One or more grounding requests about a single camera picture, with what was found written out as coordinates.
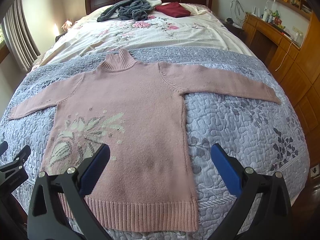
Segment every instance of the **curtain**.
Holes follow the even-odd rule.
[[[23,14],[22,0],[15,0],[2,22],[4,40],[18,66],[28,72],[40,52],[36,47]]]

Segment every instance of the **metal bolt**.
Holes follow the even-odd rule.
[[[38,177],[39,177],[39,178],[42,178],[42,177],[44,177],[44,176],[45,176],[45,172],[44,172],[44,171],[39,172],[39,174],[38,174]]]
[[[244,171],[245,171],[247,174],[252,174],[252,173],[254,172],[253,168],[251,168],[251,167],[246,167],[246,168],[244,169]]]
[[[75,167],[70,167],[70,168],[67,169],[67,173],[68,173],[68,174],[75,173],[75,171],[76,171],[76,168],[75,168]]]
[[[276,177],[279,178],[279,179],[282,178],[282,173],[279,172],[279,171],[277,171],[277,172],[276,172]]]

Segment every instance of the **quilted bedspread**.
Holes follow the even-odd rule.
[[[228,192],[210,159],[210,147],[214,143],[220,143],[228,155],[236,157],[244,167],[254,168],[257,173],[271,175],[275,170],[282,172],[290,198],[299,194],[309,168],[304,134],[288,98],[260,60],[235,52],[192,47],[143,48],[130,53],[143,62],[201,64],[241,73],[272,87],[282,104],[213,93],[185,95],[186,128],[198,194],[200,228],[191,233],[132,233],[107,229],[114,239],[207,239],[236,199]],[[0,165],[11,162],[23,146],[31,147],[31,156],[25,163],[29,179],[13,192],[26,211],[53,127],[55,107],[12,121],[7,119],[10,108],[52,82],[95,69],[105,55],[86,55],[65,63],[42,66],[31,72],[13,95],[0,123],[0,143],[6,140],[9,144],[9,149],[0,157]],[[242,231],[248,229],[259,201],[257,196]],[[79,230],[73,220],[70,223]]]

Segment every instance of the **window sill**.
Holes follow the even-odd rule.
[[[0,44],[0,63],[4,60],[6,56],[8,56],[9,50],[6,44]]]

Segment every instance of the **bed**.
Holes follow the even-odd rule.
[[[210,11],[208,7],[212,0],[162,0],[180,2],[191,11],[190,17],[175,19],[153,11],[146,21],[112,19],[97,23],[97,17],[106,6],[117,1],[85,0],[88,15],[37,62],[16,90],[2,117],[0,143],[6,140],[9,149],[0,157],[0,165],[12,161],[26,144],[32,151],[25,163],[29,179],[13,192],[25,211],[28,211],[32,188],[53,127],[55,107],[9,121],[11,107],[57,80],[95,69],[107,53],[117,53],[119,48],[128,49],[134,58],[143,62],[201,64],[241,73],[272,87],[282,104],[212,93],[185,95],[186,130],[198,194],[200,228],[190,233],[134,233],[107,229],[114,239],[207,239],[236,200],[210,160],[209,150],[214,143],[220,143],[228,155],[258,173],[282,172],[293,202],[305,185],[309,169],[308,149],[297,115],[263,63]],[[259,201],[257,196],[242,231],[249,228]],[[75,221],[70,219],[70,224],[79,231]]]

